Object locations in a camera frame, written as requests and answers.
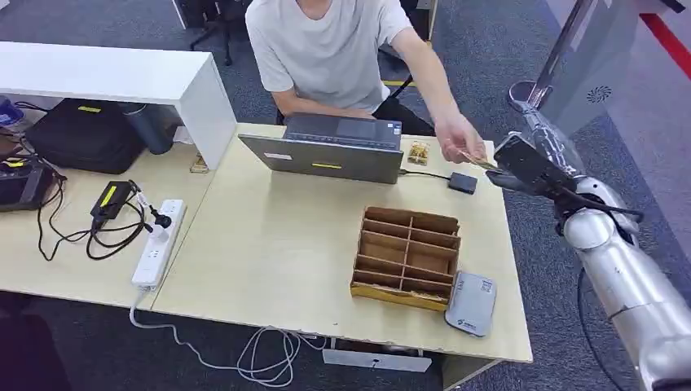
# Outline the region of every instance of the hand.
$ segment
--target hand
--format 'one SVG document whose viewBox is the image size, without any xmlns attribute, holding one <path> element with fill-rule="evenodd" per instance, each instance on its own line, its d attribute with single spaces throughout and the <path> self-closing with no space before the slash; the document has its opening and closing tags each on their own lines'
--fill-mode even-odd
<svg viewBox="0 0 691 391">
<path fill-rule="evenodd" d="M 350 116 L 353 118 L 365 118 L 368 120 L 373 120 L 375 119 L 372 114 L 370 114 L 367 110 L 363 110 L 362 108 L 347 108 L 343 116 Z"/>
<path fill-rule="evenodd" d="M 470 159 L 487 160 L 482 137 L 455 105 L 447 114 L 436 119 L 434 131 L 446 160 L 454 163 Z"/>
</svg>

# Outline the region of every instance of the wooden organizer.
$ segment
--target wooden organizer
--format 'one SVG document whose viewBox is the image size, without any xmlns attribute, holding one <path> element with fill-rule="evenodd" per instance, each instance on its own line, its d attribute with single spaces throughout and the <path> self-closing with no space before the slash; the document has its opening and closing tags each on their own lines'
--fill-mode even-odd
<svg viewBox="0 0 691 391">
<path fill-rule="evenodd" d="M 365 209 L 350 294 L 444 311 L 458 269 L 458 220 Z"/>
</svg>

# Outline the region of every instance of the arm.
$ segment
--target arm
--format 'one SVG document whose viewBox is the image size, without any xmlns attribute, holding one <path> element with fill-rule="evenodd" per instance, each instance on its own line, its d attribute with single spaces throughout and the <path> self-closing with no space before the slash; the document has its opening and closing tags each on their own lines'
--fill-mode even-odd
<svg viewBox="0 0 691 391">
<path fill-rule="evenodd" d="M 466 154 L 486 159 L 482 138 L 468 119 L 460 113 L 451 94 L 442 62 L 411 27 L 402 29 L 392 40 L 410 68 L 417 88 L 434 121 L 434 130 L 447 160 L 466 161 Z"/>
<path fill-rule="evenodd" d="M 295 93 L 294 88 L 287 91 L 271 92 L 271 96 L 274 97 L 276 106 L 278 106 L 284 116 L 291 116 L 295 112 L 312 112 L 314 114 L 326 114 L 328 116 L 352 116 L 374 119 L 366 110 L 357 108 L 334 108 L 315 102 L 314 100 L 300 98 Z"/>
</svg>

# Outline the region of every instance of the white power strip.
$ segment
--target white power strip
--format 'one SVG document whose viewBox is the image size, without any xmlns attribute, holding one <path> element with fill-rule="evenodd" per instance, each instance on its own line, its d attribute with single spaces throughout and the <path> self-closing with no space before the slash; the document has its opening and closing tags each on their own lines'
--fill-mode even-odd
<svg viewBox="0 0 691 391">
<path fill-rule="evenodd" d="M 156 288 L 163 275 L 163 270 L 168 265 L 170 254 L 173 252 L 175 238 L 178 237 L 186 209 L 187 206 L 182 200 L 163 201 L 158 212 L 170 217 L 172 222 L 164 230 L 160 226 L 155 226 L 153 233 L 149 234 L 144 253 L 139 258 L 137 270 L 132 276 L 134 286 L 147 289 Z"/>
</svg>

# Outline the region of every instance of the black bag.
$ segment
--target black bag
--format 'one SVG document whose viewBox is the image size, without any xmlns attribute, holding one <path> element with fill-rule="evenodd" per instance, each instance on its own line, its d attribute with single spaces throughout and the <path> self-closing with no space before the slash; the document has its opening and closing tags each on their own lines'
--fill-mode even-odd
<svg viewBox="0 0 691 391">
<path fill-rule="evenodd" d="M 67 169 L 122 174 L 144 144 L 114 102 L 64 99 L 25 132 L 43 159 Z"/>
</svg>

